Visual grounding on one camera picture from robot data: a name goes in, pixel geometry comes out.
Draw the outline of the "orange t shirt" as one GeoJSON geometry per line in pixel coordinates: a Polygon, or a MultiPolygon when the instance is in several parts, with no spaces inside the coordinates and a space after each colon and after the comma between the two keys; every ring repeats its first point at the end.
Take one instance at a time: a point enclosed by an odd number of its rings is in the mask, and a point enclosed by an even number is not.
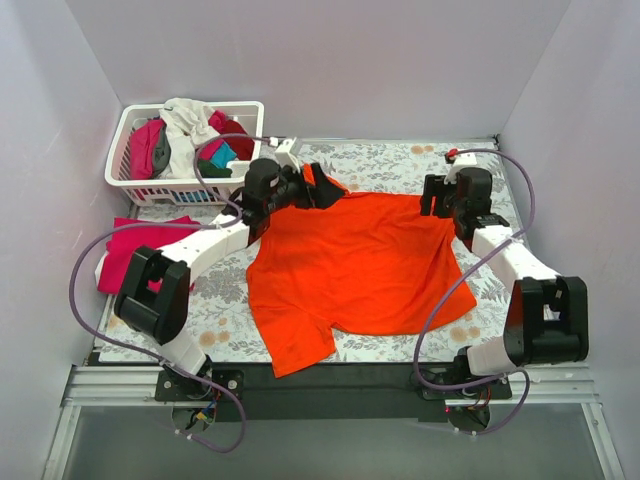
{"type": "Polygon", "coordinates": [[[414,335],[477,305],[461,285],[450,220],[420,213],[417,195],[346,191],[326,210],[272,214],[247,269],[248,303],[281,378],[336,350],[334,333],[414,335]]]}

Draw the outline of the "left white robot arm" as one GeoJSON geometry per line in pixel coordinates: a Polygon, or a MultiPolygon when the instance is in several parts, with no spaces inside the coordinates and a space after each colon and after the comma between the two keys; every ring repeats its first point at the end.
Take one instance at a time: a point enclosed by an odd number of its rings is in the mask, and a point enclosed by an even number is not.
{"type": "Polygon", "coordinates": [[[244,185],[209,225],[160,249],[135,250],[116,296],[114,314],[154,342],[164,366],[176,371],[178,387],[193,400],[213,386],[212,363],[186,329],[191,285],[226,256],[255,243],[270,216],[284,208],[327,209],[346,195],[317,163],[281,166],[254,161],[244,185]]]}

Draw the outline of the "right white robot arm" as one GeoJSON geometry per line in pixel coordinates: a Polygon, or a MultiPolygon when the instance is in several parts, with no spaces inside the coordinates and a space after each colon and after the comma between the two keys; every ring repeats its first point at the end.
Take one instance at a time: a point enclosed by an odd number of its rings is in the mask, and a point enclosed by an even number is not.
{"type": "Polygon", "coordinates": [[[462,349],[430,383],[469,398],[519,367],[581,362],[589,353],[586,283],[546,266],[517,239],[492,210],[492,187],[489,171],[464,167],[426,176],[421,197],[422,215],[452,220],[455,236],[510,292],[502,334],[462,349]]]}

